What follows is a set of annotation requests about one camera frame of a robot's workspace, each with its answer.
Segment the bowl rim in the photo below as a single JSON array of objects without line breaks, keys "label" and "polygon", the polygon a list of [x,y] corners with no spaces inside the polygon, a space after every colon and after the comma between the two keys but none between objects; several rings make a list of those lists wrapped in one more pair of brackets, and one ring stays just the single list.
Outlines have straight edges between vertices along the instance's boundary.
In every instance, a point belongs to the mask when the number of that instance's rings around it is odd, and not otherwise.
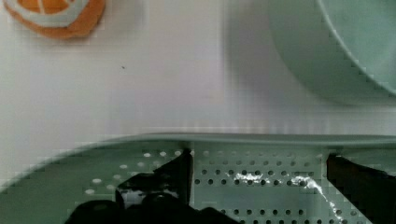
[{"label": "bowl rim", "polygon": [[359,75],[364,75],[366,80],[369,80],[372,84],[376,86],[377,90],[386,91],[387,93],[391,94],[392,96],[396,96],[396,88],[392,88],[390,85],[386,85],[384,83],[379,82],[377,79],[374,78],[374,75],[370,75],[364,69],[364,66],[361,65],[359,60],[355,57],[352,51],[347,46],[347,43],[343,40],[343,38],[338,34],[334,23],[332,22],[329,14],[327,13],[327,8],[325,7],[324,0],[316,0],[320,13],[322,15],[322,19],[325,21],[324,23],[327,26],[327,29],[330,31],[330,35],[338,42],[339,46],[341,47],[342,51],[351,61],[351,63],[359,69]]}]

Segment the mint green bowl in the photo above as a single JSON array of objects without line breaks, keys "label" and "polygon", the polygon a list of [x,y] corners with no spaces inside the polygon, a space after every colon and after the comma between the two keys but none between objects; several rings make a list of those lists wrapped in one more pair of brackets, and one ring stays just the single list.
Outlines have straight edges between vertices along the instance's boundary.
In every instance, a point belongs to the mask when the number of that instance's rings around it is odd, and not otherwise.
[{"label": "mint green bowl", "polygon": [[312,92],[349,105],[396,104],[396,2],[269,0],[287,67]]}]

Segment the black object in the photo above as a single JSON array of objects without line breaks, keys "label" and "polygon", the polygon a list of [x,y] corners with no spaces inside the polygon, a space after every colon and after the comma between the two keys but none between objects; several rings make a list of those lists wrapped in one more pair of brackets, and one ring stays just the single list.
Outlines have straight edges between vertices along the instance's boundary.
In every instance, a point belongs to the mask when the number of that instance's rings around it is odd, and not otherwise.
[{"label": "black object", "polygon": [[142,203],[156,192],[166,192],[189,204],[191,194],[192,156],[189,149],[176,159],[154,170],[154,174],[139,174],[121,183],[116,189],[116,202],[127,209]]},{"label": "black object", "polygon": [[236,224],[235,220],[230,217],[225,216],[218,210],[207,207],[200,211],[201,219],[205,221],[207,224]]},{"label": "black object", "polygon": [[120,208],[111,201],[90,201],[79,205],[65,224],[108,224],[120,222]]},{"label": "black object", "polygon": [[214,208],[197,211],[166,193],[150,194],[142,202],[148,223],[162,224],[237,224]]},{"label": "black object", "polygon": [[65,224],[237,224],[214,208],[189,206],[192,156],[189,149],[154,170],[121,183],[116,202],[91,201],[76,208]]},{"label": "black object", "polygon": [[200,219],[198,211],[167,193],[148,195],[142,202],[142,208],[148,223],[205,223]]},{"label": "black object", "polygon": [[396,177],[332,154],[327,178],[374,224],[396,224]]}]

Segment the white countertop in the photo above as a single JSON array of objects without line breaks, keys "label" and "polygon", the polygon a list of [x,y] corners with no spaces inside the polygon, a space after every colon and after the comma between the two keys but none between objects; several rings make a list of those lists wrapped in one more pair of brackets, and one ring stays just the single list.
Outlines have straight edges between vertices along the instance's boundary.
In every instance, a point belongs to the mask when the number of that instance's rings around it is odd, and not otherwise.
[{"label": "white countertop", "polygon": [[157,132],[396,134],[396,108],[318,98],[280,59],[266,0],[107,0],[87,39],[0,8],[0,184],[62,151]]}]

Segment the orange slice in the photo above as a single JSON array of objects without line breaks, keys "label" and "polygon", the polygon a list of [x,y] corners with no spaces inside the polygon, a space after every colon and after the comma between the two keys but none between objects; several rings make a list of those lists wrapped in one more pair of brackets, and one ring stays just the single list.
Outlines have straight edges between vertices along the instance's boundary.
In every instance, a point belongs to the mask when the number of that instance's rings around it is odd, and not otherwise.
[{"label": "orange slice", "polygon": [[4,0],[10,14],[52,38],[88,35],[100,20],[105,0]]}]

